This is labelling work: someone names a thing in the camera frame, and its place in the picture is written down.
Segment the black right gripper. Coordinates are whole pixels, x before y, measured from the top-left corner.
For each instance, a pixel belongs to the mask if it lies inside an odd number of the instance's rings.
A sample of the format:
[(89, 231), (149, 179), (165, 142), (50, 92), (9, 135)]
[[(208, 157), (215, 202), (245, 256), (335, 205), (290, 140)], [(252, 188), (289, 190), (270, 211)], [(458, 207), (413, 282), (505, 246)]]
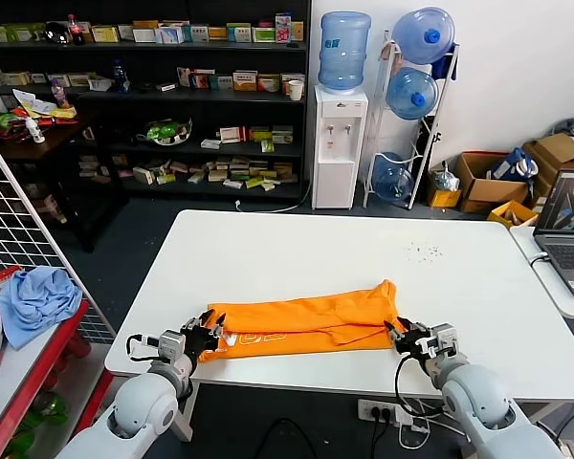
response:
[(388, 335), (394, 341), (396, 352), (400, 355), (409, 354), (416, 359), (432, 359), (434, 351), (429, 348), (429, 341), (432, 338), (431, 328), (417, 326), (405, 317), (397, 317), (397, 320), (404, 332), (391, 322), (385, 322)]

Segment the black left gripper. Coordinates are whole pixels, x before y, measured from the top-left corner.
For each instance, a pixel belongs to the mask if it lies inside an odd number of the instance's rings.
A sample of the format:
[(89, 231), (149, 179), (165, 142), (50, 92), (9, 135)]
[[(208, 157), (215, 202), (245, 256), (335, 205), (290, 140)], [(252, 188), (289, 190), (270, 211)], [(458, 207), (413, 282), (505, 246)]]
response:
[(189, 358), (199, 358), (206, 351), (217, 350), (226, 314), (222, 314), (209, 328), (213, 314), (213, 309), (206, 310), (198, 319), (191, 319), (181, 327), (180, 333), (185, 337), (184, 354)]

